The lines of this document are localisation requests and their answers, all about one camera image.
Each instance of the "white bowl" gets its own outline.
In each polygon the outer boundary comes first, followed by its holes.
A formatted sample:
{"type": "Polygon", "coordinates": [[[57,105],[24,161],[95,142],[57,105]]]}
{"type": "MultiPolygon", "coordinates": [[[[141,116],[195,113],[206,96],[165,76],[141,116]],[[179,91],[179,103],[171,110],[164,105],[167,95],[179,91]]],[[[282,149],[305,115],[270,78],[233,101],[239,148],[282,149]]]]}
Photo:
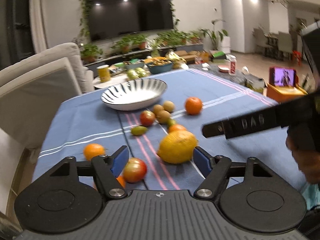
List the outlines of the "white bowl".
{"type": "Polygon", "coordinates": [[[167,87],[159,79],[135,79],[109,87],[101,100],[112,109],[133,111],[156,103],[167,87]]]}

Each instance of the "wall-mounted tv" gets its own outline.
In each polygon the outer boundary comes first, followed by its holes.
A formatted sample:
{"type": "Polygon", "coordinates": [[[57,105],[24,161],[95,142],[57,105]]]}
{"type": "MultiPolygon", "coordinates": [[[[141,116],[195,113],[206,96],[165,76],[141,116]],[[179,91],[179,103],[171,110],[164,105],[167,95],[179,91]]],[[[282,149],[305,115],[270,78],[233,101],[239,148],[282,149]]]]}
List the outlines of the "wall-mounted tv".
{"type": "Polygon", "coordinates": [[[91,0],[91,40],[173,29],[170,2],[171,0],[91,0]]]}

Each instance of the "phone screen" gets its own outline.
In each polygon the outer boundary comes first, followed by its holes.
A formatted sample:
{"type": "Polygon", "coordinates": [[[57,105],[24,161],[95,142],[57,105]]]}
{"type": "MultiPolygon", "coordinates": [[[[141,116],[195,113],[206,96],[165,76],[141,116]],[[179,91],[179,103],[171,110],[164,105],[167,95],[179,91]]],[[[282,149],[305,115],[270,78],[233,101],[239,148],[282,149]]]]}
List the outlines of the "phone screen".
{"type": "Polygon", "coordinates": [[[274,81],[275,86],[294,87],[295,70],[275,67],[274,81]]]}

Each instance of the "pink stripe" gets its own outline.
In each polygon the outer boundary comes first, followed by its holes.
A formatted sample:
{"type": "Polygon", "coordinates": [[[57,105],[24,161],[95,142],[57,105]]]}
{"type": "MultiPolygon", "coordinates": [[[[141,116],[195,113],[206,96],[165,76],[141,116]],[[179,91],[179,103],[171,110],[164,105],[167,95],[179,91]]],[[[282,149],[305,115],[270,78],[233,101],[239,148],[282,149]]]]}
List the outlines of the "pink stripe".
{"type": "MultiPolygon", "coordinates": [[[[139,125],[138,119],[135,116],[135,114],[132,114],[133,119],[135,120],[136,124],[139,125]]],[[[153,148],[151,142],[149,141],[148,137],[144,134],[143,135],[144,139],[147,141],[147,144],[150,148],[150,150],[152,151],[152,153],[156,156],[156,158],[158,159],[160,166],[162,168],[162,170],[164,171],[164,173],[166,174],[166,176],[168,177],[169,181],[171,182],[171,184],[173,185],[173,187],[176,190],[180,190],[179,186],[174,182],[173,178],[171,177],[169,171],[167,170],[166,166],[164,165],[163,161],[161,160],[161,158],[157,155],[155,149],[153,148]]]]}
{"type": "MultiPolygon", "coordinates": [[[[222,84],[225,84],[225,85],[227,85],[227,86],[229,86],[229,87],[232,87],[232,88],[234,88],[234,89],[236,89],[236,90],[238,90],[238,91],[240,91],[240,92],[244,92],[245,94],[247,94],[247,89],[243,89],[243,88],[241,88],[241,87],[239,87],[239,86],[237,86],[237,85],[235,85],[235,84],[230,84],[230,83],[228,83],[227,81],[225,81],[225,80],[223,80],[223,79],[221,79],[221,78],[219,78],[219,77],[217,77],[217,76],[214,76],[214,75],[211,75],[211,74],[209,74],[209,73],[205,73],[205,72],[202,72],[202,71],[200,71],[200,70],[198,70],[198,69],[191,69],[192,71],[194,71],[194,72],[196,72],[196,73],[199,73],[199,74],[201,74],[201,75],[204,75],[204,76],[206,76],[206,77],[209,77],[209,78],[211,78],[211,79],[214,79],[214,80],[216,80],[216,81],[218,81],[218,82],[220,82],[220,83],[222,83],[222,84]]],[[[259,100],[259,101],[262,101],[263,103],[265,103],[266,105],[273,105],[273,103],[271,102],[271,101],[268,101],[268,100],[266,100],[265,99],[265,97],[263,97],[263,96],[260,96],[260,95],[253,95],[253,94],[251,94],[250,95],[252,98],[255,98],[255,99],[257,99],[257,100],[259,100]]]]}
{"type": "MultiPolygon", "coordinates": [[[[132,123],[131,123],[131,120],[130,120],[130,117],[128,114],[125,114],[126,117],[127,117],[127,120],[128,120],[128,123],[131,127],[133,127],[132,123]]],[[[165,184],[163,183],[163,181],[161,180],[158,172],[156,171],[156,168],[155,166],[153,165],[148,153],[146,152],[146,150],[144,149],[143,147],[143,144],[141,143],[140,139],[136,137],[136,140],[140,146],[140,149],[141,149],[141,152],[143,153],[143,155],[145,156],[145,158],[147,159],[148,163],[149,163],[149,167],[151,168],[154,176],[156,177],[156,179],[158,180],[160,186],[162,187],[163,190],[168,190],[167,187],[165,186],[165,184]]]]}
{"type": "Polygon", "coordinates": [[[250,97],[252,97],[252,98],[254,98],[254,99],[257,99],[257,100],[261,101],[262,103],[264,103],[265,105],[268,105],[268,106],[272,106],[272,105],[273,105],[271,102],[266,101],[263,97],[260,97],[260,96],[258,96],[258,95],[252,94],[252,92],[251,92],[250,90],[247,91],[247,90],[242,89],[242,88],[240,88],[240,87],[238,87],[238,86],[236,86],[236,85],[230,84],[230,83],[228,83],[228,82],[226,82],[226,81],[224,81],[224,80],[222,80],[222,79],[219,79],[219,78],[217,78],[217,77],[215,77],[215,76],[211,76],[211,75],[209,75],[209,74],[207,74],[207,73],[204,73],[204,72],[202,72],[202,71],[200,71],[200,70],[197,70],[197,69],[191,69],[191,70],[192,70],[193,72],[196,72],[196,73],[200,74],[200,75],[203,75],[203,76],[205,76],[205,77],[208,77],[208,78],[210,78],[210,79],[213,79],[213,80],[215,80],[215,81],[217,81],[217,82],[219,82],[219,83],[221,83],[221,84],[224,84],[224,85],[226,85],[226,86],[228,86],[228,87],[231,87],[231,88],[233,88],[233,89],[235,89],[235,90],[237,90],[237,91],[239,91],[239,92],[242,92],[242,93],[244,93],[245,95],[248,95],[248,96],[250,96],[250,97]]]}

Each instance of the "red stool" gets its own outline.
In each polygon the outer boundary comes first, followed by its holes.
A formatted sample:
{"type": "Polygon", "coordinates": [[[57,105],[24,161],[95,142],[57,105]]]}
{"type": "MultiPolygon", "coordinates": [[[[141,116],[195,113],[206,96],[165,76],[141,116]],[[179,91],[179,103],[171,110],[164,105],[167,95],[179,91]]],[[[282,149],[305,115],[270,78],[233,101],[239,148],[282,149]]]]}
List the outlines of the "red stool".
{"type": "Polygon", "coordinates": [[[295,59],[298,60],[298,65],[301,66],[301,53],[296,50],[292,52],[292,61],[294,61],[295,59]]]}

